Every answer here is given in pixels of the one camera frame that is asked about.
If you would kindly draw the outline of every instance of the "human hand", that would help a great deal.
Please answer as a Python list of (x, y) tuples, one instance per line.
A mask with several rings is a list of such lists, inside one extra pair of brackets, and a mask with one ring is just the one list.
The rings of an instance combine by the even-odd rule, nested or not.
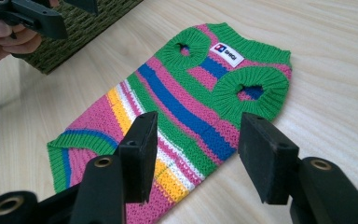
[[(52, 7), (59, 4), (59, 0), (49, 0)], [(13, 39), (10, 35), (14, 32), (17, 39)], [(10, 53), (27, 54), (34, 52), (42, 42), (40, 35), (23, 25), (13, 27), (0, 21), (0, 61)]]

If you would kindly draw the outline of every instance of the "sweater label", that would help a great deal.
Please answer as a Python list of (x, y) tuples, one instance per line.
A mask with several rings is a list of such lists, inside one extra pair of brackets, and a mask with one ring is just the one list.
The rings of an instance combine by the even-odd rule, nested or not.
[(228, 62), (233, 67), (237, 67), (237, 65), (244, 60), (242, 55), (240, 55), (235, 49), (233, 49), (227, 44), (217, 43), (209, 50), (222, 57), (226, 62)]

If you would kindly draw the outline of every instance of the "knitted sweater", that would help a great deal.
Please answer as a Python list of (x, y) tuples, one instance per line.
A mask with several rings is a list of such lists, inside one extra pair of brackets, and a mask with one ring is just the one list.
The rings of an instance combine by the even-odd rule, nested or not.
[(158, 111), (150, 200), (127, 205), (128, 223), (156, 222), (236, 152), (243, 111), (277, 116), (289, 58), (226, 23), (185, 29), (48, 143), (55, 190), (80, 182), (86, 163), (112, 154), (137, 116)]

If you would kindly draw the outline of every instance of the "wicker basket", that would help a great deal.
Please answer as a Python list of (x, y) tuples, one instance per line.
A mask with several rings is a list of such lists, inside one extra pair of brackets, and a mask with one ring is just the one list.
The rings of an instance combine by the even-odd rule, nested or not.
[(61, 4), (56, 10), (64, 17), (68, 39), (43, 37), (41, 46), (22, 59), (40, 72), (49, 74), (141, 2), (142, 0), (98, 0), (98, 16), (69, 4)]

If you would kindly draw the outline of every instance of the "wooden table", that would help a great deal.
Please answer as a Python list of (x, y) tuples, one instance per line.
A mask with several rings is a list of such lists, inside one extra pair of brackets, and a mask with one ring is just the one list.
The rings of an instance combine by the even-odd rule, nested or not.
[[(53, 195), (46, 143), (174, 35), (223, 21), (292, 51), (291, 87), (274, 124), (300, 158), (333, 161), (358, 188), (358, 1), (145, 0), (49, 76), (12, 57), (0, 62), (0, 194)], [(161, 223), (290, 221), (288, 206), (261, 204), (235, 155)]]

